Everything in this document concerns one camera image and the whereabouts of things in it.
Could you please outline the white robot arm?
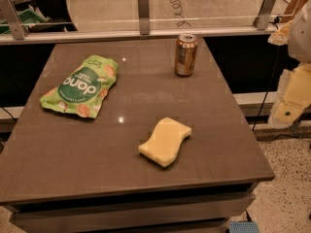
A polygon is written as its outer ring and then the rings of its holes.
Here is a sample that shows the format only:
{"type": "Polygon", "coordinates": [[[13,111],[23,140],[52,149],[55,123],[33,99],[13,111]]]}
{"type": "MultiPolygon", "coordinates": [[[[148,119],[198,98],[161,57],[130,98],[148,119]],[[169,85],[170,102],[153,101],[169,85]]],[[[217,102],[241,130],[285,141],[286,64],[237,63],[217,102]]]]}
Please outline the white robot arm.
{"type": "Polygon", "coordinates": [[[311,0],[268,38],[275,46],[288,46],[289,57],[299,62],[292,71],[285,69],[279,79],[277,98],[268,122],[292,125],[311,105],[311,0]]]}

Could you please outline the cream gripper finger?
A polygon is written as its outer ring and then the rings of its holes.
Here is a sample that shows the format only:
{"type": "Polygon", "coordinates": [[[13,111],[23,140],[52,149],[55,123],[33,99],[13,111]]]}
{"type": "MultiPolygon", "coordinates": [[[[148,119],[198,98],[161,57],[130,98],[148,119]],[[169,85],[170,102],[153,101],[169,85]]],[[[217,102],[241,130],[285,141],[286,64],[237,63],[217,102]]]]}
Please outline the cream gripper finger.
{"type": "Polygon", "coordinates": [[[283,70],[268,123],[292,125],[310,105],[311,64],[299,63],[292,71],[283,70]]]}
{"type": "Polygon", "coordinates": [[[268,43],[275,46],[286,45],[289,41],[290,29],[292,26],[292,21],[288,21],[281,28],[277,29],[268,38],[268,43]]]}

